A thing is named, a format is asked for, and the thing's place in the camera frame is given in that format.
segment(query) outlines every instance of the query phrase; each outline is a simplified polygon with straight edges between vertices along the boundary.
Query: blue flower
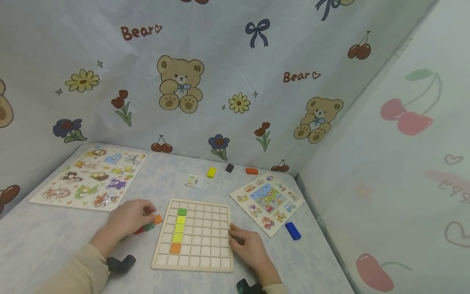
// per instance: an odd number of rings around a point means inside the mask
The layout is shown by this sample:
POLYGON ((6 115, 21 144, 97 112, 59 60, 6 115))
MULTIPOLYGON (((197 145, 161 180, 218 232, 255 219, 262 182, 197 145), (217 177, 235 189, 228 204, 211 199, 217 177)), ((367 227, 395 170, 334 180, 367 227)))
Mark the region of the blue flower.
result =
POLYGON ((230 142, 229 138, 224 138, 221 134, 215 135, 215 137, 209 138, 209 145, 212 149, 225 149, 228 147, 228 143, 230 142))
POLYGON ((76 119, 74 121, 71 121, 70 119, 61 119, 57 121, 57 124, 52 128, 52 131, 57 137, 65 138, 68 132, 81 128, 81 122, 81 119, 76 119))

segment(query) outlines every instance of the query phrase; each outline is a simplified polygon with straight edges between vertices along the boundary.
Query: cartoon bear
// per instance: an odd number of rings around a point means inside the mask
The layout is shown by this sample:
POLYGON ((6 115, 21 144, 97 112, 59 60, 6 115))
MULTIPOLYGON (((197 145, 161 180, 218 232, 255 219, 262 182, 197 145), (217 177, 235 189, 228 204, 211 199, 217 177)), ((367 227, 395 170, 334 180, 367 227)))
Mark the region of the cartoon bear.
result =
POLYGON ((203 93, 196 87, 201 81, 204 64, 197 59, 187 61, 163 55, 157 68, 162 75, 160 107, 173 110, 179 106, 185 113, 195 112, 203 98, 203 93))
POLYGON ((339 99, 320 97, 310 99, 307 103, 307 114, 300 121, 300 126, 295 129, 294 137, 298 140, 308 137, 310 143, 317 144, 331 130, 330 122, 335 119, 343 106, 343 101, 339 99), (310 123, 314 123, 313 130, 310 128, 310 123))

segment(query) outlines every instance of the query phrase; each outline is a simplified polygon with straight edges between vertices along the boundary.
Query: small card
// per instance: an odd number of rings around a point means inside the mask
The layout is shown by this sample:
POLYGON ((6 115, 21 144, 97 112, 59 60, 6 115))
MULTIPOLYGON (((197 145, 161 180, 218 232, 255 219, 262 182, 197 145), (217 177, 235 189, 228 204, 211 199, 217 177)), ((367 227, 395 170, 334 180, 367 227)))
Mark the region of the small card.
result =
POLYGON ((188 181, 186 185, 193 188, 202 188, 203 187, 203 177, 201 175, 188 174, 188 181))

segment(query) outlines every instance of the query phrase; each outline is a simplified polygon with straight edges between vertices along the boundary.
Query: yellow block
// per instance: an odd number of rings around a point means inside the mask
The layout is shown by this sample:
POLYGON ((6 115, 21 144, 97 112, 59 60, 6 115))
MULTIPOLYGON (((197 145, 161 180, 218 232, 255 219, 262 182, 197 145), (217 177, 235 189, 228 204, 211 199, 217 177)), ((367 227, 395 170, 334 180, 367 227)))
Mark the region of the yellow block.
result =
POLYGON ((179 215, 178 218, 176 219, 176 223, 182 223, 184 224, 186 221, 186 217, 185 216, 182 216, 182 215, 179 215))
POLYGON ((176 224, 175 233, 182 233, 182 232, 184 232, 184 224, 176 224))
POLYGON ((181 243, 182 240, 183 240, 183 234, 175 233, 173 235, 173 242, 174 243, 181 243))
POLYGON ((215 176, 215 171, 216 171, 216 170, 217 170, 217 169, 216 169, 215 167, 209 168, 209 171, 207 172, 207 175, 206 175, 206 176, 207 176, 208 178, 211 178, 211 179, 212 179, 212 178, 215 176))

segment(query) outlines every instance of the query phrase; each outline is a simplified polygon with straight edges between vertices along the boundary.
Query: wooden peg puzzle board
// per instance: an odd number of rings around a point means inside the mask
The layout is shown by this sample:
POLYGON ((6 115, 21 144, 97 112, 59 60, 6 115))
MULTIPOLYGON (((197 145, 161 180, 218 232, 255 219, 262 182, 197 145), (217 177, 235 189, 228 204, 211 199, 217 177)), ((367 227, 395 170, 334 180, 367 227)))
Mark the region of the wooden peg puzzle board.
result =
POLYGON ((147 154, 91 146, 29 202, 111 211, 132 184, 147 154))
POLYGON ((305 202, 273 173, 265 173, 256 178, 230 193, 230 197, 270 237, 305 202))
POLYGON ((233 272, 229 224, 228 205, 170 199, 152 268, 233 272))

